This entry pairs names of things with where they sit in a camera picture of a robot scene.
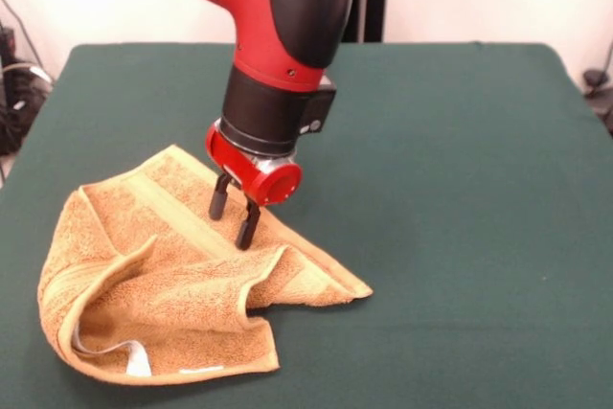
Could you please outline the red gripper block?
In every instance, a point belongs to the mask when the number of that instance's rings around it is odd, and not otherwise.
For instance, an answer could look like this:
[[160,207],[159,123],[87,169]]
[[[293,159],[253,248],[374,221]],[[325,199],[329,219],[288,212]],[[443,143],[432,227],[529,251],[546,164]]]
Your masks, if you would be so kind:
[[236,247],[247,250],[258,227],[260,206],[280,204],[292,196],[300,186],[302,169],[296,163],[294,153],[266,157],[239,149],[221,134],[219,124],[210,126],[205,146],[211,159],[221,168],[209,206],[209,217],[221,220],[228,186],[235,183],[247,198],[247,217],[241,223]]

